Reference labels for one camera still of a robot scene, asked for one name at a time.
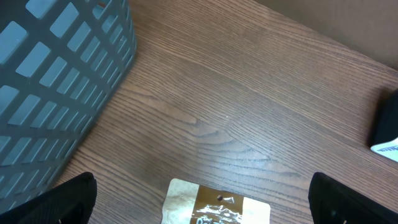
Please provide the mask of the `white brown snack bag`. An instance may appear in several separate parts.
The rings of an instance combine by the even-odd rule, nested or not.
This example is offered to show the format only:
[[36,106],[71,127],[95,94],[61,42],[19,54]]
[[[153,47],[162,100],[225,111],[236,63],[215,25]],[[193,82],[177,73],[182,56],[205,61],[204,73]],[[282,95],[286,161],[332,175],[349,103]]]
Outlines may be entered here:
[[269,204],[232,192],[172,179],[161,224],[270,224]]

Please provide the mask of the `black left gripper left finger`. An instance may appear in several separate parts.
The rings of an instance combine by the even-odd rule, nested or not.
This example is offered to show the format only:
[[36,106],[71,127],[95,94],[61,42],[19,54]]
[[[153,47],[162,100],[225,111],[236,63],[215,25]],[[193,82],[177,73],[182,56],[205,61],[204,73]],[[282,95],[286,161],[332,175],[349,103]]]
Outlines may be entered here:
[[84,172],[1,214],[1,224],[88,223],[96,196],[96,179],[91,172]]

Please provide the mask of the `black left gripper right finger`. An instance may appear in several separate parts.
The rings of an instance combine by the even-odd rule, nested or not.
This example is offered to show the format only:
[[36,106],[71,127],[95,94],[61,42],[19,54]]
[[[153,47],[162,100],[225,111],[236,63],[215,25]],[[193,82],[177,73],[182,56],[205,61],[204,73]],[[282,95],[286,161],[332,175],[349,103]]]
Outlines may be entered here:
[[397,213],[322,172],[314,173],[308,192],[314,224],[397,224]]

